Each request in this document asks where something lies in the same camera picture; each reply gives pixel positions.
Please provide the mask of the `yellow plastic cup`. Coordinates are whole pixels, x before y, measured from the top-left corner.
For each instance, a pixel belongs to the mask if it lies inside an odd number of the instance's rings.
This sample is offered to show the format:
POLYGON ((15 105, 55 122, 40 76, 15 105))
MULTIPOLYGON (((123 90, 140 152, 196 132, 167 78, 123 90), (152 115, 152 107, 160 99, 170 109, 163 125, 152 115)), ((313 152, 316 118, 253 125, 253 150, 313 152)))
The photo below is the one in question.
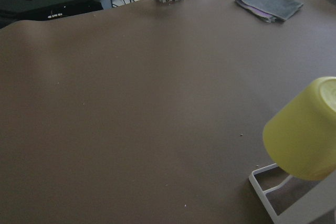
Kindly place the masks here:
POLYGON ((323 180, 335 170, 335 78, 321 77, 267 122, 262 133, 271 159, 288 174, 323 180))

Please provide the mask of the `folded grey cloth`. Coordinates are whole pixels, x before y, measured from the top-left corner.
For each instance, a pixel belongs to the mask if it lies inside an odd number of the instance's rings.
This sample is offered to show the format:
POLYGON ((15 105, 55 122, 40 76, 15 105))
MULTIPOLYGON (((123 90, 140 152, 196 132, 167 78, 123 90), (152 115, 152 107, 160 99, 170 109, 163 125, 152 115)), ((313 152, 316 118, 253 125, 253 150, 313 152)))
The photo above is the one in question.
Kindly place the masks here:
POLYGON ((235 0, 235 2, 267 23, 285 22, 303 6, 303 3, 297 0, 235 0))

